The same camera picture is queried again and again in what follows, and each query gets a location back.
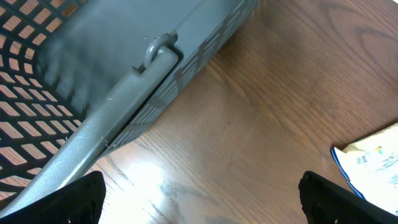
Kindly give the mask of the yellow white snack bag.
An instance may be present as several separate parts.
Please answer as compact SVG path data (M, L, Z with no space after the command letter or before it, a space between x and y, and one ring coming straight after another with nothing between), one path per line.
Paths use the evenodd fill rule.
M397 124L349 144L331 156L353 192L397 215Z

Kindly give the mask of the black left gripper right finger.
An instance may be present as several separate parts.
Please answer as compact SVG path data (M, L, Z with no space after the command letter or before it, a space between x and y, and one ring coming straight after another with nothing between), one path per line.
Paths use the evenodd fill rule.
M397 216L312 171L304 172L298 189L309 224L397 224Z

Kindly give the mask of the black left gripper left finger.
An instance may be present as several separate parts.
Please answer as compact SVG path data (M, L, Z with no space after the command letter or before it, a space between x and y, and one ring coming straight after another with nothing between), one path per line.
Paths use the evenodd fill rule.
M97 224L106 186L100 171L91 172L50 195L1 218L4 224Z

